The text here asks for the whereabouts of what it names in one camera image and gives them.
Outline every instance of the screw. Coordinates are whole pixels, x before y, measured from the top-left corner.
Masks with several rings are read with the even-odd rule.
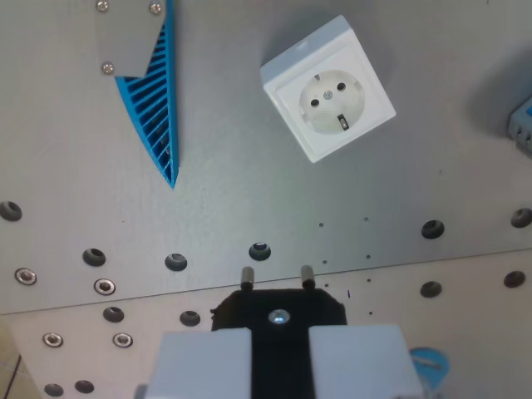
[[[96,10],[98,10],[98,12],[109,11],[109,2],[107,0],[100,0],[96,2]]]
[[[63,338],[54,332],[47,332],[42,336],[42,341],[49,347],[60,347],[63,344]]]
[[[276,309],[270,312],[268,315],[268,320],[273,324],[285,324],[290,320],[290,313],[284,309]]]
[[[100,295],[111,295],[115,292],[115,284],[107,278],[100,278],[94,283],[94,289]]]
[[[130,334],[126,334],[125,332],[119,332],[113,337],[113,343],[117,347],[130,347],[133,345],[133,338]]]
[[[160,5],[160,2],[150,2],[149,6],[150,12],[153,15],[159,15],[161,11],[163,11],[163,7]]]
[[[111,64],[110,62],[104,62],[101,65],[101,70],[106,75],[112,75],[113,73],[115,73],[115,66],[113,64]]]
[[[29,268],[18,269],[15,272],[15,278],[23,285],[33,285],[37,282],[37,275]]]

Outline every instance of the bolt head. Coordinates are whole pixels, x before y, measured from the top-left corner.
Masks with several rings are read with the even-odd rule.
[[[110,62],[104,62],[101,65],[101,71],[106,75],[112,75],[113,73],[115,73],[115,66]]]
[[[98,12],[107,12],[109,10],[109,2],[107,0],[97,1],[96,10],[98,10]]]
[[[273,324],[286,324],[290,320],[290,313],[284,309],[275,309],[268,315],[268,320]]]
[[[163,11],[163,6],[160,5],[160,2],[150,3],[150,12],[153,15],[159,15],[161,11]]]

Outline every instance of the white electrical box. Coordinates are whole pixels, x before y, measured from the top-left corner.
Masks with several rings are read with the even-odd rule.
[[[343,16],[260,68],[264,90],[312,162],[395,116]]]

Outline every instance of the black cable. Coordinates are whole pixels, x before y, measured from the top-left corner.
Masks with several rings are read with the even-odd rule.
[[[11,376],[11,380],[9,380],[9,385],[7,385],[6,396],[4,396],[3,399],[7,399],[7,397],[9,396],[9,391],[11,391],[11,385],[13,385],[13,381],[15,381],[15,377],[17,376],[18,367],[20,366],[21,360],[22,360],[22,356],[18,355],[17,365],[15,366],[15,370],[13,370],[13,375]]]

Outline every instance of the small hole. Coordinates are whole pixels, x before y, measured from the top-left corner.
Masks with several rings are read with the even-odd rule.
[[[510,220],[512,226],[517,229],[523,229],[532,223],[532,209],[521,208],[514,212],[512,219]]]
[[[11,201],[0,202],[0,216],[9,222],[17,222],[22,218],[20,206]]]
[[[523,272],[511,272],[506,274],[505,286],[508,288],[517,288],[525,282],[525,274]]]
[[[186,327],[194,327],[194,326],[197,326],[198,324],[200,324],[201,317],[199,316],[198,313],[196,313],[196,312],[194,312],[192,310],[187,310],[186,312],[183,312],[180,315],[180,321]]]
[[[186,258],[181,254],[170,254],[165,259],[165,265],[173,272],[182,272],[189,264]]]
[[[272,249],[265,243],[256,243],[249,247],[249,256],[256,261],[266,260],[272,254]]]
[[[51,397],[61,397],[64,393],[63,388],[57,384],[48,384],[44,387],[44,392]]]
[[[441,294],[441,284],[436,281],[429,281],[421,286],[421,296],[425,298],[434,298]]]
[[[122,309],[111,306],[103,311],[103,318],[111,323],[119,323],[124,320]]]
[[[89,266],[95,268],[102,266],[106,262],[106,256],[99,249],[91,248],[83,252],[83,260]]]
[[[94,385],[92,382],[80,380],[74,384],[74,387],[81,393],[91,393],[94,391]]]
[[[440,220],[430,220],[423,224],[421,235],[426,239],[437,239],[441,237],[446,227]]]

